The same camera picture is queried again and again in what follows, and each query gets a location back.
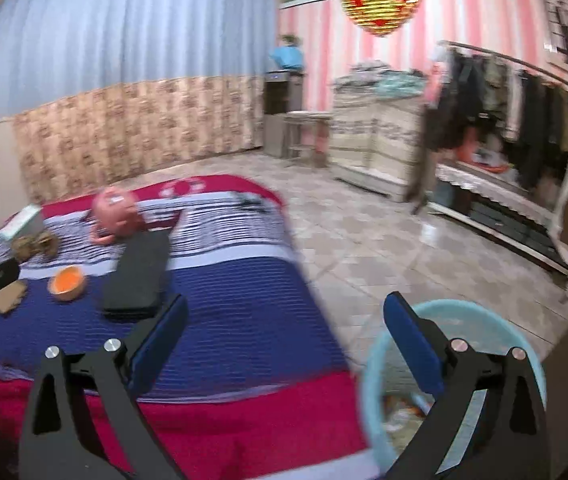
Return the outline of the printed wrapper trash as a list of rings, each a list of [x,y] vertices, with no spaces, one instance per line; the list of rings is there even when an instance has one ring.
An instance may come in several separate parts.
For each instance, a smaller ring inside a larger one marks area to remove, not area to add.
[[[433,405],[433,399],[423,393],[385,393],[383,428],[393,448],[401,453],[414,438]]]

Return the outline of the brown wrapper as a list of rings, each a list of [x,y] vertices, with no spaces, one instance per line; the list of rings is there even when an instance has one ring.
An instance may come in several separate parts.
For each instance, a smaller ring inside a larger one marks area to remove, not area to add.
[[[42,231],[36,235],[21,235],[10,244],[14,258],[19,262],[27,262],[35,256],[52,260],[59,252],[59,238],[50,231]]]

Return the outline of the grey water dispenser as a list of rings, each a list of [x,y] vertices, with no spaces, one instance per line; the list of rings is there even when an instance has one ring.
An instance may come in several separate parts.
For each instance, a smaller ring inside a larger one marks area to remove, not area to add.
[[[303,78],[294,70],[272,70],[265,75],[263,91],[263,151],[265,154],[285,158],[285,117],[289,112],[301,110]]]

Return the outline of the orange small bowl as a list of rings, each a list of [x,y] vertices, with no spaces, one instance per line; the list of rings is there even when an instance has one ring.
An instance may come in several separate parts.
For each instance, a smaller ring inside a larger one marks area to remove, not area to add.
[[[87,278],[79,266],[66,266],[48,281],[48,292],[60,302],[70,302],[80,297],[86,289]]]

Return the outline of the red gold heart wall decoration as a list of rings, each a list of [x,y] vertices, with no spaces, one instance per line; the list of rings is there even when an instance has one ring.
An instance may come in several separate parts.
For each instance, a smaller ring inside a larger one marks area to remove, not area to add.
[[[347,18],[375,37],[386,37],[413,18],[421,0],[341,0]]]

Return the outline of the pile of folded clothes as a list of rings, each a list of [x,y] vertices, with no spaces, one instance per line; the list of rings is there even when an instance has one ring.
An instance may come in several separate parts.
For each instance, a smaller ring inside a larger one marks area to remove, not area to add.
[[[427,77],[419,70],[394,70],[387,63],[374,60],[354,64],[346,75],[336,78],[336,93],[374,94],[383,99],[421,96]]]

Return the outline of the low tv cabinet lace cover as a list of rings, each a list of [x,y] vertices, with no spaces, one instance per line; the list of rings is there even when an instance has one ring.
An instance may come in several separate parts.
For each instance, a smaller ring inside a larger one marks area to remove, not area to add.
[[[546,269],[568,274],[568,262],[549,232],[552,212],[495,174],[466,164],[441,162],[429,206]]]

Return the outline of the red blue striped table cloth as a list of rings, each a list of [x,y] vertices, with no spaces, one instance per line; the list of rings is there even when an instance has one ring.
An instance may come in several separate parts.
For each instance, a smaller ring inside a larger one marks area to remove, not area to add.
[[[46,205],[56,256],[0,313],[0,477],[374,479],[345,352],[282,200],[242,177],[137,191],[127,240],[92,196]]]

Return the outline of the small folding table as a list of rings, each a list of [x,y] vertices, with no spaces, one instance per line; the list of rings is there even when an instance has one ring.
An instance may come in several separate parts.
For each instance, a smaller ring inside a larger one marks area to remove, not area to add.
[[[290,165],[325,168],[333,115],[317,110],[294,110],[284,116],[284,155]]]

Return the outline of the pink piggy bank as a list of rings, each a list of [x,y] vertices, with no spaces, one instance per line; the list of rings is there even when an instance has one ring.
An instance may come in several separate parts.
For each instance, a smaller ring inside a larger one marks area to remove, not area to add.
[[[111,245],[146,228],[136,195],[117,186],[104,188],[96,195],[90,218],[95,220],[90,241],[100,246]]]

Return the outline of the metal clothes rack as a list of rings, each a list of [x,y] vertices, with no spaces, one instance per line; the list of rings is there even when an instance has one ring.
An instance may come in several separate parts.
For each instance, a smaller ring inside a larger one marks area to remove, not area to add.
[[[545,224],[568,176],[568,81],[503,53],[442,40],[424,141],[438,180]]]

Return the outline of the hanging dark clothes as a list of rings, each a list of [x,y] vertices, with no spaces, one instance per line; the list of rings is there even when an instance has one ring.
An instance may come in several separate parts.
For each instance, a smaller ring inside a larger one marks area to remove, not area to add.
[[[502,55],[440,46],[425,89],[424,140],[527,193],[568,164],[568,88]]]

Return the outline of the patterned cloth covered cabinet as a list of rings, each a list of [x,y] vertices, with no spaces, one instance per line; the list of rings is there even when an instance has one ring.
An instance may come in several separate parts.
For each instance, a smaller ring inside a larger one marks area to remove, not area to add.
[[[421,166],[421,96],[386,98],[373,89],[337,92],[328,136],[334,178],[404,202]]]

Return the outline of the white green small box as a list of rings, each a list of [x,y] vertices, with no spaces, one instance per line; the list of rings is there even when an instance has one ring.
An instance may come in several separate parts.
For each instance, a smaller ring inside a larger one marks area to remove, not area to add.
[[[29,204],[15,214],[1,229],[0,239],[10,243],[20,236],[34,236],[45,230],[43,209]]]

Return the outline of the blue floral curtain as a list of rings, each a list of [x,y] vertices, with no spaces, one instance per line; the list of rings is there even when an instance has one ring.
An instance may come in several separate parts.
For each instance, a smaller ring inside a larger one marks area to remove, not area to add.
[[[55,200],[257,148],[276,0],[0,0],[0,119]]]

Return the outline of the blue covered water bottle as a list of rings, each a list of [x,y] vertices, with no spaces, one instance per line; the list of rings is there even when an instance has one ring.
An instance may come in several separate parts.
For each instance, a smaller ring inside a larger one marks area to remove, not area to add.
[[[303,54],[297,46],[279,46],[270,53],[271,60],[279,70],[302,72],[305,69]]]

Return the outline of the brown cardboard piece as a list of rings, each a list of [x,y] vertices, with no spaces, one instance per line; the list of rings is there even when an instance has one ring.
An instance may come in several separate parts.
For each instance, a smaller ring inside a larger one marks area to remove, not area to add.
[[[0,290],[0,314],[7,315],[20,304],[26,296],[25,282],[15,281]]]

